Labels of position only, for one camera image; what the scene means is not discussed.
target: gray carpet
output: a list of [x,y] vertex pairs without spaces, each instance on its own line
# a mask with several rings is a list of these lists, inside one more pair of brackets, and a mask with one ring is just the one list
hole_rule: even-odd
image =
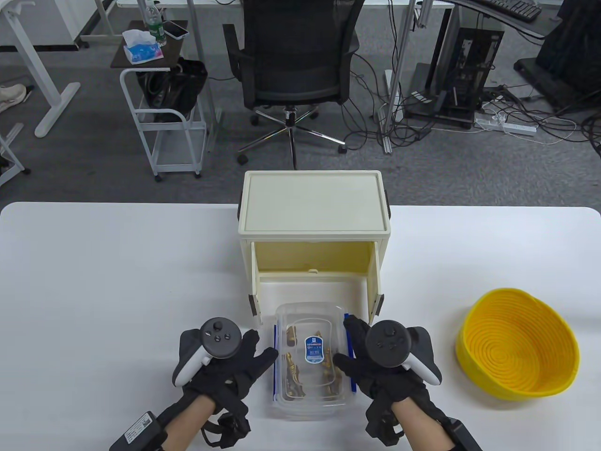
[[[218,16],[222,10],[209,14]],[[239,13],[227,14],[234,14],[231,21],[239,22]],[[409,70],[418,61],[429,60],[441,16],[441,11],[434,11],[428,29],[412,33],[404,75],[410,76]],[[123,29],[133,17],[135,11],[115,9],[112,20]],[[215,77],[230,76],[219,47],[222,37],[215,27],[226,20],[205,16],[203,20],[213,24],[203,33],[209,72]],[[364,11],[358,35],[359,53],[375,66],[383,91],[382,71],[390,67],[392,46],[386,10]],[[211,53],[211,45],[218,51]],[[488,84],[523,83],[513,71],[513,63],[518,58],[535,56],[537,51],[538,47],[508,29]],[[118,71],[108,69],[113,52],[113,48],[93,45],[80,52],[42,54],[59,88],[70,81],[81,81],[82,88],[43,139],[33,134],[47,110],[41,92],[35,91],[23,105],[0,114],[2,133],[7,133],[15,122],[26,124],[12,147],[32,169],[31,175],[19,175],[0,188],[0,208],[15,201],[235,203],[246,170],[291,167],[284,137],[248,153],[250,162],[246,166],[236,163],[238,147],[273,127],[265,121],[259,127],[249,124],[237,81],[212,82],[224,120],[218,143],[206,156],[202,179],[188,173],[167,174],[162,183],[156,183],[118,84]],[[18,54],[0,54],[0,61],[0,80],[27,74]],[[374,86],[373,76],[363,62],[356,59],[353,69],[365,74]],[[525,89],[524,95],[530,92],[529,87]],[[367,118],[371,97],[354,81],[351,98]],[[325,105],[319,118],[309,125],[340,138],[346,134],[340,107],[335,104]],[[536,139],[554,141],[542,132]],[[349,142],[357,143],[356,138]],[[498,132],[434,130],[422,141],[397,149],[392,155],[384,155],[374,141],[339,155],[335,146],[303,135],[297,138],[297,151],[301,169],[380,170],[394,204],[589,206],[601,210],[601,161],[588,143],[564,141],[544,146]]]

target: keyboard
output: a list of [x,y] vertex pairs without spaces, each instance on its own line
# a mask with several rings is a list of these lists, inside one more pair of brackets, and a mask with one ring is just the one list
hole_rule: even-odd
[[532,22],[542,9],[532,3],[522,0],[474,0],[476,3],[494,8],[508,16],[515,17],[523,22]]

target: vr controller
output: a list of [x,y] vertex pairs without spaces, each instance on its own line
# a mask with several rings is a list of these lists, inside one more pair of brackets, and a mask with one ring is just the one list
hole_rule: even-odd
[[413,370],[430,385],[440,385],[442,374],[434,363],[430,334],[423,327],[405,328],[385,319],[374,324],[365,338],[367,354],[385,368]]
[[213,358],[230,358],[242,344],[242,332],[232,320],[211,318],[200,330],[185,331],[180,337],[180,362],[171,382],[176,387],[186,385]]

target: clear plastic box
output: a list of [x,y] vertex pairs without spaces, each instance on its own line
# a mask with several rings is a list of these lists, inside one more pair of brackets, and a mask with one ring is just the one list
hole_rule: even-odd
[[276,405],[297,418],[345,405],[350,380],[332,364],[337,352],[348,355],[342,308],[330,302],[296,302],[281,305],[275,313]]

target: office chair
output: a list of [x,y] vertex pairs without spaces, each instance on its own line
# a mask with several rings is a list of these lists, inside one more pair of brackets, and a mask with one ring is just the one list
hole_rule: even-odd
[[[274,121],[279,128],[238,150],[238,163],[246,164],[242,152],[287,132],[292,166],[296,169],[294,133],[299,130],[338,144],[344,141],[299,125],[316,118],[319,104],[342,105],[349,98],[350,60],[359,49],[355,23],[364,0],[243,0],[244,49],[240,50],[236,29],[224,24],[225,44],[232,74],[242,82],[244,106],[258,116]],[[298,114],[298,106],[309,110]],[[260,106],[283,106],[280,120]]]

